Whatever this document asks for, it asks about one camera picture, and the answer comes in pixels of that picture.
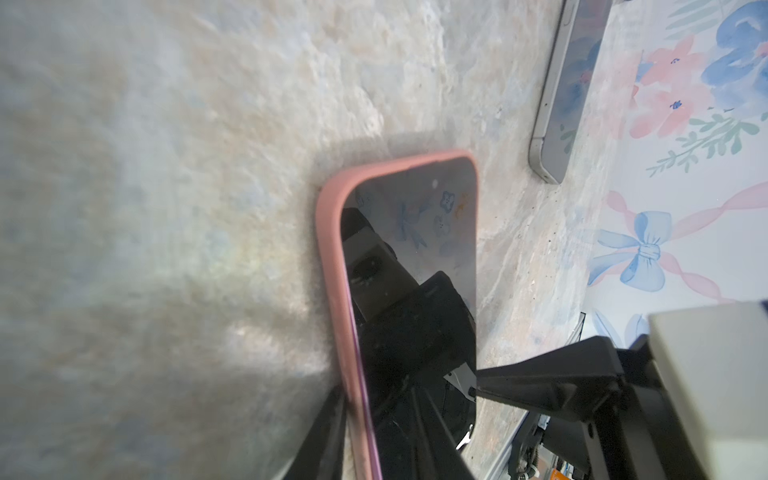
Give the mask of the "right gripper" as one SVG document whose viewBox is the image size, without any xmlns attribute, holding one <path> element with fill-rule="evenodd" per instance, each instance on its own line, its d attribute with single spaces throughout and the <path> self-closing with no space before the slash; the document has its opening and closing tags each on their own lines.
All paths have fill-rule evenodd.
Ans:
<svg viewBox="0 0 768 480">
<path fill-rule="evenodd" d="M 704 479 L 649 339 L 591 337 L 526 361 L 479 370 L 484 399 L 577 423 L 595 479 Z"/>
</svg>

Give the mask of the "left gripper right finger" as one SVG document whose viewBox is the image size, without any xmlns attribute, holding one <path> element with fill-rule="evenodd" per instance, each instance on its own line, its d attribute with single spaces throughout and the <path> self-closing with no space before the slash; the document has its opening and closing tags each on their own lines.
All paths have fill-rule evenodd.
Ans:
<svg viewBox="0 0 768 480">
<path fill-rule="evenodd" d="M 421 386 L 410 390 L 411 478 L 472 480 L 434 402 Z"/>
</svg>

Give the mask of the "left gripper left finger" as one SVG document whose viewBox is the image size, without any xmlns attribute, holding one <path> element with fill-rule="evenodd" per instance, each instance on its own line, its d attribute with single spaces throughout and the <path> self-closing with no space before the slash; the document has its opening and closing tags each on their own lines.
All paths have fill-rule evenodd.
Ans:
<svg viewBox="0 0 768 480">
<path fill-rule="evenodd" d="M 284 480 L 340 480 L 343 471 L 347 400 L 334 387 L 316 416 Z"/>
</svg>

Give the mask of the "pink phone case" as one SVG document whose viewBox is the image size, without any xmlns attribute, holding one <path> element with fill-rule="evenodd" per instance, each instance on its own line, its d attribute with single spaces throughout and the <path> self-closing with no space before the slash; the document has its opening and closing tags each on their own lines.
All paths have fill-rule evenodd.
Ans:
<svg viewBox="0 0 768 480">
<path fill-rule="evenodd" d="M 318 250 L 333 322 L 341 382 L 347 400 L 355 472 L 361 479 L 378 478 L 374 475 L 371 460 L 372 443 L 366 431 L 362 369 L 357 352 L 355 323 L 347 296 L 348 285 L 340 236 L 341 210 L 351 190 L 365 179 L 407 166 L 454 157 L 470 158 L 477 171 L 475 159 L 463 150 L 411 156 L 344 170 L 328 181 L 318 197 L 315 212 Z"/>
</svg>

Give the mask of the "purple-edged black phone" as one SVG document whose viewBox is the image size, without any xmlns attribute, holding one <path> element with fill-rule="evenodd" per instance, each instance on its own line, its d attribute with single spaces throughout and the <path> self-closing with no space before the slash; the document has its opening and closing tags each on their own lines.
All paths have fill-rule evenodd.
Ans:
<svg viewBox="0 0 768 480">
<path fill-rule="evenodd" d="M 476 422 L 474 162 L 454 157 L 359 182 L 341 210 L 347 296 L 378 479 L 418 474 L 422 412 L 460 452 Z"/>
</svg>

